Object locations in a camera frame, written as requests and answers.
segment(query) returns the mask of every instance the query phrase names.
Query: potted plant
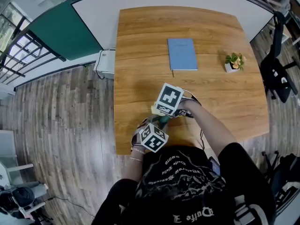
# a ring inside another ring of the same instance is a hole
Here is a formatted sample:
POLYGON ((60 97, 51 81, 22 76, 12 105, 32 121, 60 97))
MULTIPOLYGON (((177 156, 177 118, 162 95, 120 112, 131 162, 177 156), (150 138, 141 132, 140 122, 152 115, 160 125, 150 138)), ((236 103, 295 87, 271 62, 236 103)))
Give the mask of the potted plant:
POLYGON ((241 54, 235 54, 234 52, 230 55, 226 56, 225 61, 225 69, 228 73, 233 73, 236 71, 244 71, 244 64, 245 64, 246 58, 241 54))

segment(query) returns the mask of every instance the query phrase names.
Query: wooden floor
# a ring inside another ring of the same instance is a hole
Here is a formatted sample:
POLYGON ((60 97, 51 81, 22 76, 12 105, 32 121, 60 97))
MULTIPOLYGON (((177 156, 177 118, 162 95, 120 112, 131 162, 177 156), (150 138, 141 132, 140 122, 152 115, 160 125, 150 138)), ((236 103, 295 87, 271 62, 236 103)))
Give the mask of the wooden floor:
MULTIPOLYGON (((267 29, 251 42, 259 62, 270 43, 267 29)), ((280 61, 287 64, 292 55, 298 57, 287 41, 280 61)), ((35 165, 27 179, 46 183, 50 196, 68 198, 95 215, 128 157, 115 155, 113 81, 99 80, 92 69, 74 68, 18 88, 13 98, 0 103, 0 129, 15 132, 19 164, 35 165)), ((289 74, 300 90, 300 71, 294 67, 289 74)), ((268 95, 267 100, 270 133, 242 143, 257 164, 263 150, 300 155, 297 99, 282 104, 268 95)), ((83 209, 68 202, 54 199, 45 208, 56 225, 92 222, 83 209)))

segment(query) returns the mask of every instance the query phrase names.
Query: black t-shirt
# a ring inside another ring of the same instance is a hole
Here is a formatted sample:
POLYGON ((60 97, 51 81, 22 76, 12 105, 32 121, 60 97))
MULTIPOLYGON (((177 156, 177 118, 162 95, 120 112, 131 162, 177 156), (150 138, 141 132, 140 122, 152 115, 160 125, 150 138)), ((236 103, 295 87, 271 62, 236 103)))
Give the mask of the black t-shirt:
POLYGON ((238 144, 219 157, 221 176, 211 169, 203 150, 174 146, 144 157, 140 183, 123 179, 110 190, 94 224, 233 224, 234 198, 257 204, 269 224, 275 200, 264 176, 238 144))

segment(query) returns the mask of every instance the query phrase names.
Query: green panel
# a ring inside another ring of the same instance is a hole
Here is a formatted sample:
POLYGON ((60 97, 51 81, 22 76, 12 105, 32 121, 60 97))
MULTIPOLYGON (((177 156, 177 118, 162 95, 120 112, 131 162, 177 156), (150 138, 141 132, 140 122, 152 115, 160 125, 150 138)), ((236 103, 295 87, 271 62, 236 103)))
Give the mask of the green panel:
POLYGON ((30 23, 28 28, 53 51, 68 60, 102 50, 72 7, 71 0, 46 11, 30 23))

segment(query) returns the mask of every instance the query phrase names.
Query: blue notebook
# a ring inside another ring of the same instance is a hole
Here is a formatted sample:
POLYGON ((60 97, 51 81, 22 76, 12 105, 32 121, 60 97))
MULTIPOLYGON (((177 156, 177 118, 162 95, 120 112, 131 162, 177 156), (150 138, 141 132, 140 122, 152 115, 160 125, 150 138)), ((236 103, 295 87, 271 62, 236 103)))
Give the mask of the blue notebook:
POLYGON ((198 64, 192 38, 168 39, 171 70, 198 70, 198 64))

